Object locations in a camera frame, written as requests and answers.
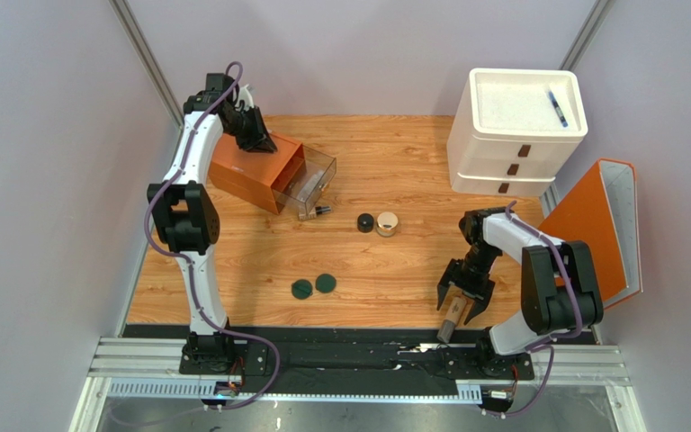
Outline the beige bottle grey cap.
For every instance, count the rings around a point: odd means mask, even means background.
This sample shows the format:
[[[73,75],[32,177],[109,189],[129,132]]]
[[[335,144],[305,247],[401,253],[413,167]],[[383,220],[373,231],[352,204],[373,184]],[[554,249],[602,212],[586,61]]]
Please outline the beige bottle grey cap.
[[[461,316],[467,305],[468,299],[465,296],[456,295],[453,297],[436,334],[438,341],[443,344],[448,344],[450,342],[452,334],[461,320]]]

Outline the orange drawer box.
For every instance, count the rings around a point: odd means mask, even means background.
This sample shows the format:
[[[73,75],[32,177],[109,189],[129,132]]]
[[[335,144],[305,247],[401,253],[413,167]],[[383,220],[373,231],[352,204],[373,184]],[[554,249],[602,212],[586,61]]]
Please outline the orange drawer box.
[[[303,144],[273,132],[274,153],[246,152],[236,139],[224,134],[217,141],[209,168],[209,179],[220,190],[278,215],[284,208],[279,195],[302,170]]]

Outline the clear top drawer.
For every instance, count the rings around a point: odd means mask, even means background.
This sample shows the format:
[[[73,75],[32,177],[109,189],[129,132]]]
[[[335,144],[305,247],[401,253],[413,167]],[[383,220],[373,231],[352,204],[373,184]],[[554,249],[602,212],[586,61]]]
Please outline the clear top drawer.
[[[314,148],[302,145],[272,185],[279,206],[295,210],[300,221],[315,219],[331,211],[319,205],[337,173],[337,160]]]

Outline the clear glitter bottle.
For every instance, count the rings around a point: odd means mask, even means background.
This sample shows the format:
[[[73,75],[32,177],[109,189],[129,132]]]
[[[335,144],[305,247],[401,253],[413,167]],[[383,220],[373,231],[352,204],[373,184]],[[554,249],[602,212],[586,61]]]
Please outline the clear glitter bottle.
[[[291,198],[302,203],[315,202],[328,186],[323,176],[310,177],[305,182],[300,181],[291,189]]]

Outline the gold lid cream jar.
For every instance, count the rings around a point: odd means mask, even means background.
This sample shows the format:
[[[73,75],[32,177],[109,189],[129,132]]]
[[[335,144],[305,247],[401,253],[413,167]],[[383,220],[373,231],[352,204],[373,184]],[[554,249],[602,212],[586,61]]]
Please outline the gold lid cream jar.
[[[392,237],[399,231],[399,217],[391,211],[381,212],[375,219],[376,230],[382,237]]]

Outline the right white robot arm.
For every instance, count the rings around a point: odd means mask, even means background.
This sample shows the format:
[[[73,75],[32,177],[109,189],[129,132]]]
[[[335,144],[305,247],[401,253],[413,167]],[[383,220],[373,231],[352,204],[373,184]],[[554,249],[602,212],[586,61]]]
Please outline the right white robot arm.
[[[521,266],[520,309],[491,327],[485,345],[497,356],[530,352],[553,340],[577,337],[604,318],[593,257],[588,244],[541,232],[521,220],[511,206],[467,211],[458,227],[469,250],[451,260],[436,286],[444,305],[455,286],[473,304],[467,319],[481,315],[494,293],[491,268],[507,255]]]

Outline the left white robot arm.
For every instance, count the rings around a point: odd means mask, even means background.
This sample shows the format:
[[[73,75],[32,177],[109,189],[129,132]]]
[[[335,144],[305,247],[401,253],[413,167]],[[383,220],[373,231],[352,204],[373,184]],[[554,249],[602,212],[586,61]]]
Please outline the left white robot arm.
[[[205,87],[184,103],[184,132],[163,181],[148,186],[145,225],[149,244],[172,257],[183,274],[191,322],[183,349],[189,365],[219,372],[236,361],[234,333],[220,300],[214,267],[220,218],[204,185],[220,137],[246,153],[277,150],[262,114],[238,76],[210,73]]]

